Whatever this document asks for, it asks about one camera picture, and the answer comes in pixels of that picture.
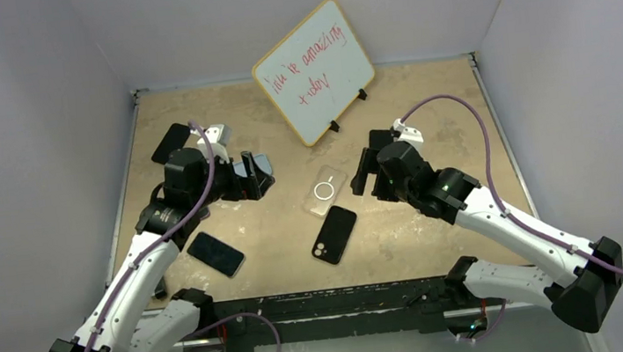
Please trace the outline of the clear magsafe phone case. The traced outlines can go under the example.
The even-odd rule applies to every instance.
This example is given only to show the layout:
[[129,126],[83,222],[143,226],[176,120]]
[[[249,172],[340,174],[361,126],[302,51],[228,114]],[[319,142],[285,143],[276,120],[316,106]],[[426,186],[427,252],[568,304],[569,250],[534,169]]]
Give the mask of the clear magsafe phone case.
[[325,217],[335,203],[347,174],[329,165],[322,165],[303,200],[303,209],[314,216]]

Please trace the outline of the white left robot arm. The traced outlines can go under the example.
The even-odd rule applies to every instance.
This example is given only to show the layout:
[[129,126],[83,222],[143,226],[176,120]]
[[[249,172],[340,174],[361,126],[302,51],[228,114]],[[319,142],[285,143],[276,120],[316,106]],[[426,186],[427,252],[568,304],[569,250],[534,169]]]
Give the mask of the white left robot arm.
[[144,308],[165,271],[177,259],[200,222],[202,211],[218,200],[259,200],[275,179],[253,159],[241,155],[244,174],[230,158],[212,148],[176,150],[165,164],[164,182],[156,186],[142,211],[121,269],[84,324],[70,340],[55,340],[49,352],[167,352],[188,336],[201,339],[242,313],[219,319],[211,296],[182,289],[151,322],[140,325]]

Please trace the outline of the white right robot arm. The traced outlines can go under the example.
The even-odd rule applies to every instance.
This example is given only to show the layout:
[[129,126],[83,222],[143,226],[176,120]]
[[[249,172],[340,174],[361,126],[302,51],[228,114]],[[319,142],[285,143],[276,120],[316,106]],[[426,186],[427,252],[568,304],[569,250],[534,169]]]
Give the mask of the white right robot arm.
[[476,298],[499,298],[550,310],[560,321],[596,334],[623,277],[623,249],[608,237],[592,241],[539,221],[507,202],[498,205],[489,187],[457,168],[436,170],[407,136],[383,131],[381,146],[362,149],[350,186],[361,195],[371,174],[380,201],[405,202],[424,216],[445,221],[500,243],[528,266],[462,257],[450,271],[446,295],[458,306]]

